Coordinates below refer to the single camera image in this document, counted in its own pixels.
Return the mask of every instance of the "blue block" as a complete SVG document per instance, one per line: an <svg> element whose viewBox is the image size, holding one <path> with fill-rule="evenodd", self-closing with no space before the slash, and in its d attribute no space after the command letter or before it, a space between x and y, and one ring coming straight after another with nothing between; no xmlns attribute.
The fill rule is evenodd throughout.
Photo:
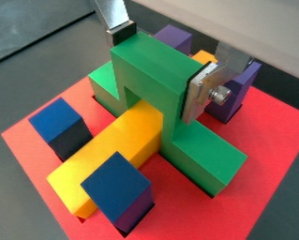
<svg viewBox="0 0 299 240"><path fill-rule="evenodd" d="M154 36L181 53L190 55L193 34L167 25Z"/></svg>
<svg viewBox="0 0 299 240"><path fill-rule="evenodd" d="M93 138L83 117L62 98L56 99L30 122L63 161Z"/></svg>
<svg viewBox="0 0 299 240"><path fill-rule="evenodd" d="M117 152L82 187L114 226L130 233L154 206L150 180Z"/></svg>

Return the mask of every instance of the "dark blue cube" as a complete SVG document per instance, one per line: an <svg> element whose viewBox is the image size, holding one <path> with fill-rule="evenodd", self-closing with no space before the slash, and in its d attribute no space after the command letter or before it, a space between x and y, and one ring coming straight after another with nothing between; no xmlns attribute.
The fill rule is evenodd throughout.
<svg viewBox="0 0 299 240"><path fill-rule="evenodd" d="M62 98L56 99L30 122L63 161L93 138L83 117Z"/></svg>
<svg viewBox="0 0 299 240"><path fill-rule="evenodd" d="M154 206L151 182L121 153L95 170L82 187L114 226L130 233Z"/></svg>

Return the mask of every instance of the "white machine part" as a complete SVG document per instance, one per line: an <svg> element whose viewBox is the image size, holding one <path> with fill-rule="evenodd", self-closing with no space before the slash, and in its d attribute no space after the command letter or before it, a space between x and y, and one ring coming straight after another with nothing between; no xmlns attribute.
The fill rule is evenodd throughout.
<svg viewBox="0 0 299 240"><path fill-rule="evenodd" d="M133 0L299 78L299 0Z"/></svg>

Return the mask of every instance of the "wooden block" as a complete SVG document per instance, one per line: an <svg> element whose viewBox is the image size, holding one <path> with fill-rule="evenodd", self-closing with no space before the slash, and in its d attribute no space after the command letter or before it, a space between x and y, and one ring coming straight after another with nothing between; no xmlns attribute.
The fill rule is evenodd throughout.
<svg viewBox="0 0 299 240"><path fill-rule="evenodd" d="M162 126L162 113L141 101L51 173L50 184L78 217L89 218L97 209L81 186L83 181L115 152L139 168L161 149Z"/></svg>
<svg viewBox="0 0 299 240"><path fill-rule="evenodd" d="M115 227L130 233L154 206L150 180L117 152L82 187Z"/></svg>
<svg viewBox="0 0 299 240"><path fill-rule="evenodd" d="M30 122L63 161L93 138L83 117L62 98L56 99Z"/></svg>
<svg viewBox="0 0 299 240"><path fill-rule="evenodd" d="M167 25L153 37L171 46L181 53L190 55L191 33L173 25Z"/></svg>

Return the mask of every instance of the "purple block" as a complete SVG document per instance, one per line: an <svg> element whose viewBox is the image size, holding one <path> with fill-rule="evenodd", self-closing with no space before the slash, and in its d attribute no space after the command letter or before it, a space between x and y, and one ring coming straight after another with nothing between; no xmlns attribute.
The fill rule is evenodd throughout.
<svg viewBox="0 0 299 240"><path fill-rule="evenodd" d="M193 35L173 25L167 25L154 38L170 45L181 53L190 55Z"/></svg>
<svg viewBox="0 0 299 240"><path fill-rule="evenodd" d="M245 96L250 90L250 86L261 69L261 64L253 62L245 72L225 86L231 90L231 95L223 106L211 102L206 107L206 112L215 117L222 123L227 123L242 107Z"/></svg>

